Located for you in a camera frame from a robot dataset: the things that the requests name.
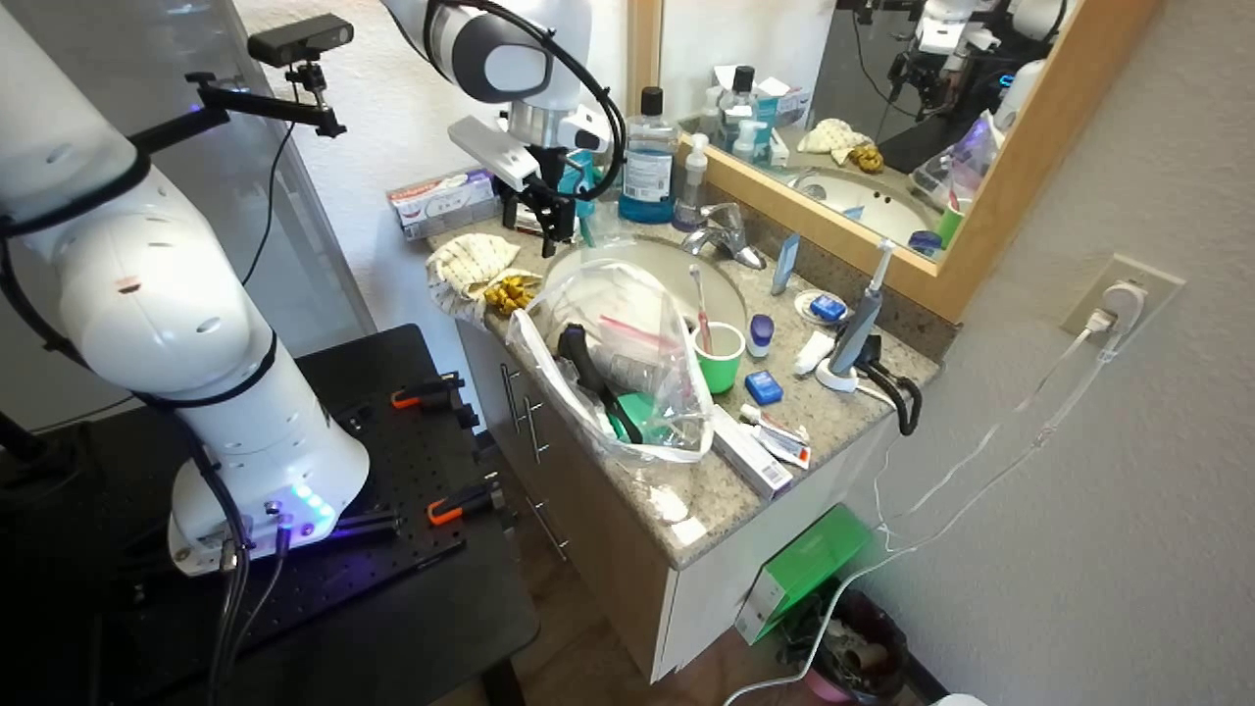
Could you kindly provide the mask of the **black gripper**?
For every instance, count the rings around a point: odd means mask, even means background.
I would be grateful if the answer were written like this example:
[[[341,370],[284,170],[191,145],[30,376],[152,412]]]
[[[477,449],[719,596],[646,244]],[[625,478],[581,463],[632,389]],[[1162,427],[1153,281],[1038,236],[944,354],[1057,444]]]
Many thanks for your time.
[[[494,179],[506,226],[515,226],[517,213],[531,209],[544,236],[574,230],[574,202],[544,179],[541,159],[527,145],[506,145],[494,158]]]

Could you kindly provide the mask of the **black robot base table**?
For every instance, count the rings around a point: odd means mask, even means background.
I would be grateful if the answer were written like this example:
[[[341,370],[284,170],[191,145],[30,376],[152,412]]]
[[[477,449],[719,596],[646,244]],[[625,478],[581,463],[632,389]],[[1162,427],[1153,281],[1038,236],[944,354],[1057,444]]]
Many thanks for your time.
[[[233,706],[430,706],[460,687],[527,706],[515,653],[539,610],[501,523],[425,523],[489,468],[475,412],[388,408],[396,389],[453,374],[411,325],[311,354],[301,374],[374,476],[324,542],[251,565]],[[165,558],[187,444],[132,408],[55,427],[42,448],[46,468],[5,468],[0,706],[204,706],[222,583]]]

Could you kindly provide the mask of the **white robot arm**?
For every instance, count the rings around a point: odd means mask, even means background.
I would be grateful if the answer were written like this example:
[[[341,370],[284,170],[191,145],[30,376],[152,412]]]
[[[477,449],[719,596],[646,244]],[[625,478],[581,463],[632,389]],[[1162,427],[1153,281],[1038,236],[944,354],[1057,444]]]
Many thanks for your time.
[[[403,44],[477,102],[553,120],[586,83],[594,0],[379,0]],[[322,102],[263,99],[198,76],[202,106],[117,133],[55,57],[0,13],[5,298],[62,358],[128,389],[191,432],[165,523],[185,578],[237,571],[318,544],[369,483],[369,449],[318,401],[233,269],[211,222],[152,163],[157,149],[222,125],[233,111],[347,125]],[[510,138],[462,119],[449,133],[541,218],[541,256],[574,240],[574,197],[541,170],[557,138],[510,119]]]

